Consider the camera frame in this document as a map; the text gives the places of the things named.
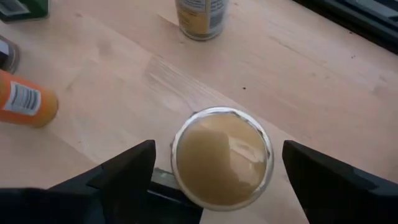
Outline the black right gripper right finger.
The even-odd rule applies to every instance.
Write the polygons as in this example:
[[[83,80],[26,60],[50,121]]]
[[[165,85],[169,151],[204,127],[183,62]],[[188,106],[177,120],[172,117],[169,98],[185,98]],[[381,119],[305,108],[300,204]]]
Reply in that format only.
[[[398,184],[292,140],[282,160],[309,224],[398,224]]]

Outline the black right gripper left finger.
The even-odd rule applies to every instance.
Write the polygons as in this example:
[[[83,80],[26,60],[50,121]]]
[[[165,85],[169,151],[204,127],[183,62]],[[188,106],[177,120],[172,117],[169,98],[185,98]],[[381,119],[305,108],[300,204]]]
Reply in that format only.
[[[150,186],[156,159],[154,140],[120,153],[108,161],[50,188],[50,191],[88,199],[80,218],[84,224],[135,224]]]

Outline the tan spice jar pale label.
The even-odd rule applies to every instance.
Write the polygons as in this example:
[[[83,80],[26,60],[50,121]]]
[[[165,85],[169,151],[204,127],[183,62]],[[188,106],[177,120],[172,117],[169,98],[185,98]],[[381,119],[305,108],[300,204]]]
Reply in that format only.
[[[220,35],[228,4],[229,0],[175,0],[180,30],[198,41]]]

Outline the orange spice bottle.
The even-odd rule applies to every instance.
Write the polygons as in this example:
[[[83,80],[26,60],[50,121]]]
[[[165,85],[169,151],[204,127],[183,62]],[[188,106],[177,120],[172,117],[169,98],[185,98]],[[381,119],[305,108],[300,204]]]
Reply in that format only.
[[[57,111],[54,91],[0,69],[0,122],[42,127]]]

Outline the black-lid spice jar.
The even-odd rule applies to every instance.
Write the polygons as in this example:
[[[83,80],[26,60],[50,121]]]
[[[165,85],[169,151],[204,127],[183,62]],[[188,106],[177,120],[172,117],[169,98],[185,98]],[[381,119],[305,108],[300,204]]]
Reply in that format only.
[[[0,69],[11,74],[15,73],[19,59],[19,47],[0,35]]]

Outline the green black pepper tin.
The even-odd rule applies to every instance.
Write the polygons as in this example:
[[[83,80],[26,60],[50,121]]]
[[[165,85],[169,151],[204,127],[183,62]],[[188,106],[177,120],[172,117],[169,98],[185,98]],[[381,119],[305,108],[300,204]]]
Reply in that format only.
[[[49,0],[0,0],[0,20],[4,23],[45,19],[49,14]]]

